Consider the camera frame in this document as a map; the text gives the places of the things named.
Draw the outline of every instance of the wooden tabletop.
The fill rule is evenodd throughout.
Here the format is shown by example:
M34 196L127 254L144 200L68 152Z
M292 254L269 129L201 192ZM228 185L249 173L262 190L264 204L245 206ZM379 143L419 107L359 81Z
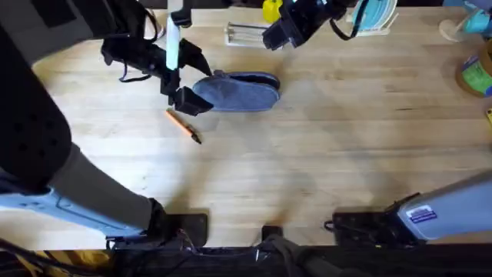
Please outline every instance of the wooden tabletop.
M203 145L163 115L158 79L118 81L122 66L104 64L101 41L46 58L35 72L100 169L169 213L208 212L207 246L251 245L267 222L284 225L299 244L331 244L321 226L336 207L390 205L492 162L484 100L454 81L457 65L483 42L454 44L437 29L464 11L398 11L389 36L343 42L325 25L304 46L276 52L224 45L227 22L262 22L261 10L194 11L183 35L213 69L266 71L282 81L281 100L268 112L186 117ZM164 22L163 12L158 17ZM182 76L189 86L204 77L192 68ZM30 249L105 244L98 231L9 209L0 212L0 234Z

